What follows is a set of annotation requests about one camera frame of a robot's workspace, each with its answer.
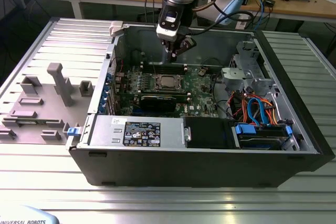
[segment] side panel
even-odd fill
[[[70,154],[92,185],[277,187],[321,155],[80,150]]]
[[[262,56],[265,58],[265,61],[271,65],[272,71],[274,72],[274,79],[278,83],[281,83],[279,89],[282,89],[282,91],[288,97],[310,141],[313,143],[315,149],[322,154],[320,159],[318,159],[318,161],[311,167],[312,170],[316,170],[335,158],[335,155],[331,150],[328,142],[325,140],[320,129],[316,125],[313,117],[309,113],[309,110],[305,106],[302,98],[298,94],[298,91],[288,77],[284,67],[274,53],[271,44],[267,41],[264,33],[258,31],[256,32],[256,37],[259,46],[261,47],[260,51],[262,51]]]

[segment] blue clip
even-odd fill
[[[80,127],[71,127],[68,129],[68,136],[80,136],[81,133],[80,133]]]
[[[235,127],[235,129],[236,129],[236,133],[237,133],[237,134],[241,134],[241,133],[242,133],[242,130],[241,130],[241,128],[239,127],[239,125],[237,125],[237,126]]]
[[[235,127],[237,134],[257,134],[254,125],[239,124]]]
[[[98,112],[104,113],[104,111],[105,111],[104,107],[102,105],[99,105],[98,106]]]
[[[292,128],[291,128],[290,126],[286,126],[286,131],[287,131],[287,134],[288,134],[289,136],[292,136],[292,134],[293,134],[293,130],[292,130]]]
[[[106,74],[106,80],[110,82],[112,80],[112,75],[110,73]]]
[[[109,86],[107,86],[107,85],[104,85],[104,87],[103,87],[103,91],[107,92],[107,91],[109,91],[109,89],[110,89],[110,87],[109,87]]]

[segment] gray plastic block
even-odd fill
[[[37,94],[34,86],[31,83],[22,83],[20,84],[23,91],[26,93],[26,95],[32,95]]]
[[[26,76],[20,85],[26,95],[36,95],[37,92],[34,87],[40,87],[41,83],[36,76]]]
[[[53,77],[55,84],[57,86],[58,92],[63,100],[66,107],[73,105],[74,101],[71,98],[68,87],[62,75],[62,64],[60,63],[50,63],[47,72]]]
[[[14,139],[16,134],[11,129],[1,129],[0,139]]]
[[[37,113],[35,111],[14,110],[10,116],[15,116],[17,118],[36,118]]]
[[[68,137],[68,129],[70,128],[70,125],[68,124],[68,123],[66,123],[65,125],[64,125],[64,127],[63,127],[63,130],[62,130],[62,132],[64,133],[64,135],[66,136],[66,137]]]
[[[93,94],[93,86],[91,81],[81,81],[79,91],[82,97],[91,97]]]
[[[42,98],[38,98],[38,97],[25,97],[25,98],[20,98],[19,103],[21,105],[42,105],[43,100]]]
[[[58,131],[42,130],[41,137],[44,140],[61,140],[61,135]]]
[[[16,122],[16,119],[13,118],[3,118],[2,119],[2,124],[5,126],[5,127],[8,127],[8,128],[11,128],[11,127],[20,127],[20,124],[18,124]]]
[[[65,85],[67,86],[67,88],[68,88],[70,94],[72,94],[72,92],[73,92],[74,89],[73,89],[73,86],[72,86],[72,84],[71,84],[71,82],[70,82],[70,79],[69,79],[68,77],[65,77],[65,78],[64,78],[64,81],[65,81]],[[57,88],[56,85],[54,86],[54,88],[55,88],[56,94],[59,94],[59,92],[58,92],[58,88]]]
[[[46,124],[50,128],[63,128],[64,122],[62,119],[58,120],[58,122],[55,121],[47,121]]]
[[[34,87],[41,87],[42,84],[40,83],[40,81],[38,80],[37,76],[26,76],[31,84],[34,86]]]

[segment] metal bracket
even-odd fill
[[[123,29],[124,29],[123,21],[112,21],[110,25],[111,37],[121,34],[123,32]]]

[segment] robot end effector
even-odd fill
[[[191,37],[186,37],[191,25],[193,8],[198,0],[163,0],[159,22],[156,28],[157,36],[168,53],[167,61],[176,61],[176,56],[196,46]]]
[[[196,41],[190,37],[189,27],[195,17],[195,13],[203,11],[212,6],[216,0],[211,0],[203,5],[200,2],[204,0],[163,0],[162,10],[159,16],[159,22],[156,28],[157,36],[161,39],[167,52],[167,61],[174,62],[177,55],[196,46]],[[238,3],[234,10],[239,9],[242,1]],[[207,12],[217,12],[217,10],[207,10]],[[215,17],[205,18],[218,20],[218,15]]]

